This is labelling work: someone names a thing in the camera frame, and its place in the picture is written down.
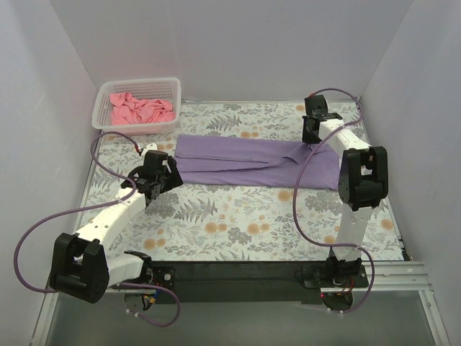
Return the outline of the purple t shirt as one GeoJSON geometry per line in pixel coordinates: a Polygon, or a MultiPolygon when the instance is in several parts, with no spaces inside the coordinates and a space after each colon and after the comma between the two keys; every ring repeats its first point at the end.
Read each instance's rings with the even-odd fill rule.
{"type": "Polygon", "coordinates": [[[183,182],[336,190],[339,158],[328,146],[297,141],[180,135],[174,154],[183,182]]]}

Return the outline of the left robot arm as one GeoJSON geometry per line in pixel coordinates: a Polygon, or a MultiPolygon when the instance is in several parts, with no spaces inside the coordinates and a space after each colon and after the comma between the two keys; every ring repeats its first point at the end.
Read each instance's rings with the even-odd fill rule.
{"type": "Polygon", "coordinates": [[[151,258],[137,251],[108,258],[107,251],[127,225],[159,195],[183,184],[176,161],[163,151],[145,150],[143,164],[120,185],[113,204],[72,234],[54,243],[49,285],[89,303],[97,302],[111,286],[124,282],[137,288],[152,283],[151,258]]]}

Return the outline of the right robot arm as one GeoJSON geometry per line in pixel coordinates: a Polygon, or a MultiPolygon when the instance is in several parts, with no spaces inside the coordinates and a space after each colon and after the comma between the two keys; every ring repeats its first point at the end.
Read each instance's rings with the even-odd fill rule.
{"type": "Polygon", "coordinates": [[[336,241],[313,272],[317,282],[334,286],[364,278],[362,245],[372,212],[388,195],[388,153],[357,137],[342,117],[328,110],[322,94],[305,98],[303,142],[326,143],[340,158],[338,192],[343,203],[336,241]]]}

